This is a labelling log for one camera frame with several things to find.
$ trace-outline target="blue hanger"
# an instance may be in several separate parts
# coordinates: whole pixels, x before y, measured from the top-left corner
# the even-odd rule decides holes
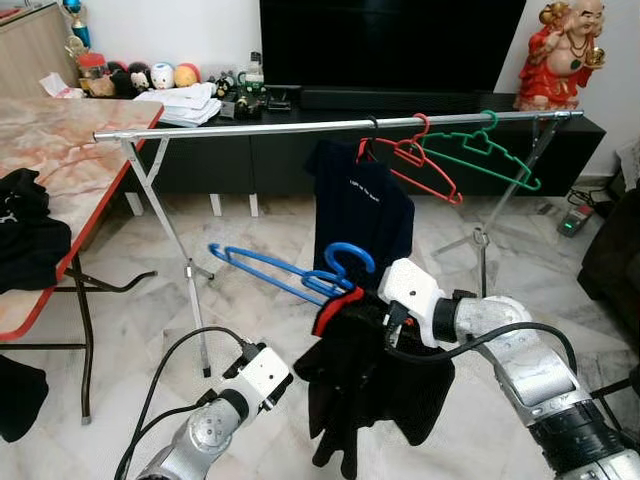
[[[325,249],[324,252],[324,258],[327,261],[327,264],[336,273],[326,272],[324,270],[302,270],[295,265],[283,262],[282,260],[279,260],[277,258],[269,257],[261,253],[253,252],[251,250],[245,250],[238,247],[225,247],[224,252],[222,252],[220,251],[220,245],[217,243],[209,244],[209,251],[220,260],[223,260],[233,265],[234,267],[238,267],[241,270],[244,270],[245,272],[248,272],[251,275],[260,278],[261,280],[264,280],[265,282],[271,283],[272,285],[282,288],[289,293],[293,293],[294,295],[297,295],[298,297],[303,298],[311,303],[315,303],[319,306],[323,305],[325,301],[309,295],[302,290],[298,290],[295,287],[287,285],[286,283],[273,278],[271,275],[267,275],[266,273],[263,273],[256,268],[242,263],[241,261],[234,258],[232,254],[253,258],[260,262],[264,262],[274,267],[281,268],[287,272],[296,274],[301,277],[300,281],[302,285],[327,297],[336,297],[338,295],[341,295],[345,291],[352,290],[355,286],[353,282],[349,281],[346,278],[346,270],[336,260],[335,254],[337,252],[348,252],[360,258],[364,262],[365,268],[368,273],[373,273],[376,268],[375,262],[371,255],[369,255],[369,253],[367,253],[362,248],[357,247],[356,245],[352,245],[351,243],[346,242],[332,243]]]

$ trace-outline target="black t-shirt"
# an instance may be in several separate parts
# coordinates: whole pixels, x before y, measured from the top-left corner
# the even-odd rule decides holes
[[[414,206],[391,172],[381,163],[355,163],[357,145],[322,140],[307,162],[316,177],[315,269],[332,271],[324,250],[349,242],[371,254],[376,271],[366,273],[353,255],[336,258],[348,278],[363,288],[377,288],[384,270],[411,254]]]

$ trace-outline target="marble floor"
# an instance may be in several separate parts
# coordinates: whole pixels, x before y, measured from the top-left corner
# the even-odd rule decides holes
[[[317,308],[220,262],[206,246],[210,242],[242,246],[310,267],[313,198],[260,198],[259,218],[249,216],[246,197],[223,197],[223,217],[213,217],[205,195],[170,197],[166,203],[187,250],[216,273],[212,282],[198,281],[205,322],[230,326],[253,340],[264,339],[292,364],[316,341],[310,329]],[[495,199],[468,198],[459,207],[427,197],[415,198],[415,203],[414,261],[448,293],[454,288],[474,290],[476,262],[470,246],[437,258],[431,252],[486,220]],[[499,220],[503,228],[491,236],[489,288],[523,302],[537,321],[562,329],[576,349],[581,380],[595,389],[625,378],[638,357],[611,313],[591,301],[575,280],[601,220],[592,218],[575,238],[567,239],[555,231],[564,212],[564,200],[556,198],[521,198],[508,206]],[[115,284],[144,270],[155,269],[159,275],[126,294],[91,294],[96,338],[91,425],[80,425],[81,352],[7,354],[45,369],[50,393],[30,432],[15,444],[0,443],[0,478],[113,478],[159,359],[193,328],[183,267],[175,253],[149,209],[132,217],[124,201],[115,203],[82,256],[84,270]],[[75,301],[72,294],[54,295],[26,340],[80,339]],[[195,347],[185,345],[161,377],[149,418],[192,403],[207,388],[215,388],[238,352],[221,335],[212,334],[208,344],[213,380],[201,378]],[[456,379],[424,444],[410,447],[390,422],[360,430],[358,478],[553,478],[540,449],[501,394],[489,364],[475,352],[457,357],[454,363]],[[637,435],[638,398],[627,390],[612,396],[610,403]],[[130,478],[169,441],[183,418],[168,419],[141,442]],[[235,435],[207,478],[340,478],[340,454],[325,468],[311,464],[318,439],[309,439],[307,421],[306,384],[296,379],[275,410],[261,414]]]

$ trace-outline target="television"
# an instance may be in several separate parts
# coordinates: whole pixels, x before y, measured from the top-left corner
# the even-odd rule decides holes
[[[492,92],[525,2],[261,0],[265,82]]]

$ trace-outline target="table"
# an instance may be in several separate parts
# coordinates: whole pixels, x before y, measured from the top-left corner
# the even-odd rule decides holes
[[[128,100],[0,99],[0,178],[18,168],[40,172],[36,182],[49,193],[50,217],[71,228],[71,250],[59,262],[57,278],[60,280],[66,274],[75,282],[75,287],[9,290],[0,295],[0,342],[25,335],[56,290],[78,294],[85,334],[84,343],[0,343],[0,351],[85,350],[83,424],[91,421],[89,389],[93,359],[93,330],[86,293],[126,291],[142,278],[155,275],[147,272],[124,287],[115,287],[82,273],[78,250],[129,168],[120,144],[95,143],[93,132],[152,128],[162,110],[160,103]]]

